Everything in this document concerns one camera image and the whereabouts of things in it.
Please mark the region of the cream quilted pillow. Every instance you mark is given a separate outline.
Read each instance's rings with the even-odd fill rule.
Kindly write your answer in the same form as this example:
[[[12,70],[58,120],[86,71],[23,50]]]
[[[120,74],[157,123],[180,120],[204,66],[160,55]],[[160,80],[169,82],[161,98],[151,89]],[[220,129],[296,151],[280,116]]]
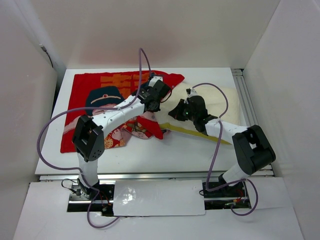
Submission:
[[[169,116],[169,112],[178,105],[179,101],[187,98],[186,89],[190,89],[191,87],[191,84],[184,82],[174,87],[171,97],[160,105],[160,111],[154,113],[155,119],[163,130],[170,130],[217,142],[217,137],[206,136],[198,132],[191,121],[178,121]],[[220,89],[222,91],[211,85],[201,85],[195,88],[196,92],[204,98],[208,113],[216,117],[220,116],[226,109],[226,100],[223,97],[223,94],[225,94],[228,100],[228,109],[221,119],[231,124],[240,125],[240,102],[237,90],[228,87],[221,87]]]

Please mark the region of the red printed pillowcase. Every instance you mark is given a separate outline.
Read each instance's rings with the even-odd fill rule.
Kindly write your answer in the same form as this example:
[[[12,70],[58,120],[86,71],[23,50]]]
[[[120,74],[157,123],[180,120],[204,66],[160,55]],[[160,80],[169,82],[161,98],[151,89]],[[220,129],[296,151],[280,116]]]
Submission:
[[[145,84],[148,78],[147,70],[76,74],[68,109],[80,108],[81,110],[66,115],[60,152],[64,154],[75,151],[72,138],[80,116],[91,117],[102,112],[100,107],[114,107],[138,89],[139,80]],[[155,116],[151,112],[146,112],[128,120],[109,133],[104,139],[104,147],[106,149],[124,147],[131,136],[142,139],[154,136],[161,140],[164,134]]]

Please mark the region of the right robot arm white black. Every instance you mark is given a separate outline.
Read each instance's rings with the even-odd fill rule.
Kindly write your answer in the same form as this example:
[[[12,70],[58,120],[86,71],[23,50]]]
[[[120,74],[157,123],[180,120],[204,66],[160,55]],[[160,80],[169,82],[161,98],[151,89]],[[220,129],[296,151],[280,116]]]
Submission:
[[[209,114],[205,100],[199,95],[181,99],[168,115],[177,121],[191,121],[199,133],[218,138],[207,174],[206,192],[219,190],[223,196],[230,196],[235,191],[236,184],[276,160],[276,154],[259,125],[248,127],[222,121]],[[211,172],[222,141],[233,145],[236,163],[219,176],[217,187],[210,188]]]

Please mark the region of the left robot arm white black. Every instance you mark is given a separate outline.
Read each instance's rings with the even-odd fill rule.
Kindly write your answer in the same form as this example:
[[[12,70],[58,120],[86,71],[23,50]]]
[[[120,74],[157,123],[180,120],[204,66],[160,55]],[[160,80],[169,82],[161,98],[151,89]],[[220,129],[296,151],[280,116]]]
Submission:
[[[88,200],[99,195],[98,159],[105,150],[105,138],[117,127],[145,112],[158,112],[161,100],[171,91],[162,80],[136,90],[115,109],[93,117],[78,119],[72,142],[78,157],[80,173],[77,179],[81,194]]]

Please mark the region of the white cover plate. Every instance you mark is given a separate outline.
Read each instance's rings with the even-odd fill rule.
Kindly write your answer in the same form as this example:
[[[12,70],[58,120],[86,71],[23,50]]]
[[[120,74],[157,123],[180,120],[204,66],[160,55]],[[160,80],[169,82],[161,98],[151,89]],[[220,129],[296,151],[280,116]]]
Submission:
[[[117,181],[113,195],[116,217],[201,216],[201,180]]]

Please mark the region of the aluminium side rail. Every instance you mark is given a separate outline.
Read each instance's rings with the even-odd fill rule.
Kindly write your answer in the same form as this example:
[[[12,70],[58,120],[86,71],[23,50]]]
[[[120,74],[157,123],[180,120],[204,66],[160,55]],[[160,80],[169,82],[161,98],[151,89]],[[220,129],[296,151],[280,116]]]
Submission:
[[[258,119],[244,78],[244,70],[232,68],[231,73],[238,93],[243,120],[247,126],[257,125]]]

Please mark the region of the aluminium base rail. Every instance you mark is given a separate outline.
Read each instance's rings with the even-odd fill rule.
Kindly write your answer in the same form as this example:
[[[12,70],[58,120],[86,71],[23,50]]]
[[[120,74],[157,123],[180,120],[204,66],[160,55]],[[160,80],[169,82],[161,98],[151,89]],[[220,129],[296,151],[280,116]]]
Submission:
[[[255,175],[246,182],[219,188],[214,180],[200,179],[103,179],[100,193],[92,196],[81,190],[73,176],[41,177],[53,199],[59,194],[51,186],[57,184],[69,214],[90,213],[91,221],[101,225],[104,220],[147,217],[234,217],[250,219],[246,212],[254,206],[258,210],[275,206],[270,196],[276,178]]]

